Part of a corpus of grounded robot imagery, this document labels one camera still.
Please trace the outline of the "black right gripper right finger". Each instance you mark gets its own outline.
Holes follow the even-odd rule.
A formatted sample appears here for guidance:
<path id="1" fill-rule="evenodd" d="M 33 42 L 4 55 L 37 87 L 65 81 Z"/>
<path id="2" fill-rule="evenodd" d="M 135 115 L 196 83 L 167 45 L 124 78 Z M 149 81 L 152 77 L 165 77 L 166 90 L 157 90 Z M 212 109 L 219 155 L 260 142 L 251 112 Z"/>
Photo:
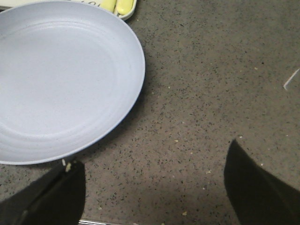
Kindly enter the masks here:
<path id="1" fill-rule="evenodd" d="M 259 167 L 236 140 L 224 169 L 227 196 L 242 225 L 298 225 L 300 192 Z"/>

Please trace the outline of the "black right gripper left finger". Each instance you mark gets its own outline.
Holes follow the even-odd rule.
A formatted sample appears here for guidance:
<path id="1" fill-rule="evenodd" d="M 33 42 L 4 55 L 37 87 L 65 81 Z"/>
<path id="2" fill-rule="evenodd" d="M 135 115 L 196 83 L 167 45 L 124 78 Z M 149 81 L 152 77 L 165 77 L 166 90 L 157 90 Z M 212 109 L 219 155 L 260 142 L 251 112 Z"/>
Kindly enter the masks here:
<path id="1" fill-rule="evenodd" d="M 84 164 L 59 164 L 0 203 L 2 225 L 76 225 L 85 206 Z"/>

